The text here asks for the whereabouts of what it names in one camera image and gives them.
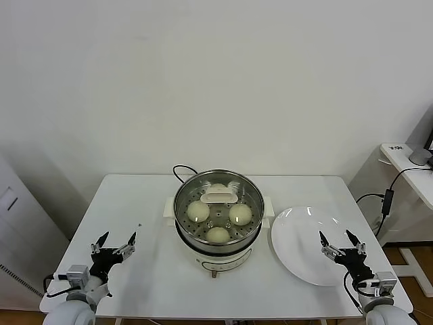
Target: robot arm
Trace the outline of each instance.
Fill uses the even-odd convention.
[[[319,234],[322,253],[335,263],[343,265],[352,277],[352,287],[359,298],[359,303],[354,300],[354,304],[365,316],[367,325],[417,325],[404,310],[394,306],[392,289],[397,283],[394,274],[373,274],[364,264],[367,258],[365,243],[361,243],[354,234],[346,230],[354,248],[336,248],[329,245],[322,232]]]
[[[44,319],[43,325],[94,325],[98,303],[105,296],[111,297],[108,290],[108,272],[111,268],[130,257],[135,251],[135,233],[127,244],[120,248],[102,248],[108,232],[91,245],[93,265],[73,265],[66,274],[56,274],[54,280],[67,280],[70,288],[47,294],[48,298],[68,293],[66,301],[58,305]]]

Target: power cord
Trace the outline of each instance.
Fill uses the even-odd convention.
[[[156,325],[161,325],[161,323],[155,322],[154,320],[149,320],[149,321],[156,324]]]
[[[177,178],[179,181],[181,181],[181,183],[185,183],[185,182],[184,182],[183,179],[181,179],[181,178],[177,175],[177,173],[176,173],[176,168],[179,168],[179,167],[189,169],[190,171],[193,171],[194,173],[198,174],[198,172],[197,172],[194,168],[192,168],[192,167],[190,167],[190,166],[187,166],[187,165],[175,165],[175,166],[173,167],[173,175],[176,176],[176,178]]]
[[[415,320],[415,323],[417,323],[417,325],[421,325],[421,323],[417,319],[417,316],[415,316],[415,314],[413,312],[409,313],[409,317],[412,318],[413,320]]]
[[[424,316],[426,316],[426,317],[429,317],[429,318],[432,318],[433,319],[433,316],[430,316],[428,313],[424,313],[422,310],[419,310],[419,309],[414,309],[414,311],[417,311],[417,312],[419,312],[419,313],[422,313]]]
[[[352,296],[349,289],[347,289],[346,280],[347,280],[348,275],[349,275],[349,272],[346,272],[346,274],[344,275],[344,279],[343,279],[344,289],[345,289],[347,295],[350,297],[350,300],[353,302],[353,305],[355,305],[355,307],[359,310],[359,312],[363,313],[363,311],[361,309],[361,305],[359,305],[359,302]]]
[[[400,175],[402,175],[406,171],[431,171],[431,170],[432,170],[431,168],[419,168],[419,167],[413,167],[413,168],[403,169],[394,178],[394,180],[391,183],[391,186],[388,189],[386,189],[385,194],[368,193],[368,194],[362,195],[357,200],[357,203],[359,203],[359,201],[361,201],[363,198],[366,198],[368,196],[377,196],[377,197],[379,197],[379,198],[382,199],[382,210],[381,210],[382,220],[380,222],[380,225],[379,225],[379,228],[378,228],[377,232],[375,233],[376,237],[379,235],[380,230],[382,230],[382,227],[384,225],[386,217],[389,216],[389,214],[390,214],[391,205],[392,205],[392,198],[394,197],[394,190],[392,188],[394,187],[394,184],[397,181],[397,179],[400,177]]]
[[[49,274],[48,276],[45,276],[43,279],[43,292],[47,293],[47,289],[48,289],[48,285],[47,285],[47,281],[48,280],[54,280],[54,276],[53,274]]]
[[[70,291],[73,291],[73,290],[80,290],[81,288],[79,287],[79,286],[73,286],[72,288],[67,288],[66,290],[62,290],[62,291],[59,291],[59,292],[57,292],[57,293],[53,293],[52,295],[51,294],[49,294],[49,293],[47,293],[47,298],[54,298],[54,297],[56,297],[56,296],[60,296],[60,295],[62,295],[62,294],[64,294],[64,293],[69,293]]]
[[[383,194],[368,193],[368,194],[364,194],[364,195],[362,195],[362,197],[360,197],[360,198],[357,200],[357,203],[359,203],[359,201],[361,201],[363,198],[367,198],[368,196],[377,196],[377,197],[379,197],[379,198],[384,198],[384,195],[383,195]]]
[[[431,171],[431,170],[432,170],[431,168],[419,168],[419,167],[403,169],[400,173],[397,174],[397,176],[394,178],[394,181],[392,181],[391,186],[390,186],[390,190],[392,190],[392,187],[394,186],[395,182],[400,177],[400,175],[406,171]]]

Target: table leg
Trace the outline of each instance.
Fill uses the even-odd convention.
[[[397,276],[414,276],[426,297],[433,297],[433,286],[409,248],[400,248],[407,265],[393,265]]]

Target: white cabinet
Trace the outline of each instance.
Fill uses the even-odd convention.
[[[0,308],[38,310],[43,278],[56,270],[68,245],[0,157]]]

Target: vent grille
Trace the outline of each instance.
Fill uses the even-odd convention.
[[[40,298],[43,297],[43,293],[41,293],[37,289],[33,288],[30,284],[28,284],[26,281],[21,279],[19,276],[17,276],[15,273],[13,273],[10,269],[8,269],[3,264],[0,264],[0,270],[5,272],[8,276],[13,278],[16,282],[20,283],[22,286],[25,286],[28,290],[30,290],[34,294],[40,296]]]

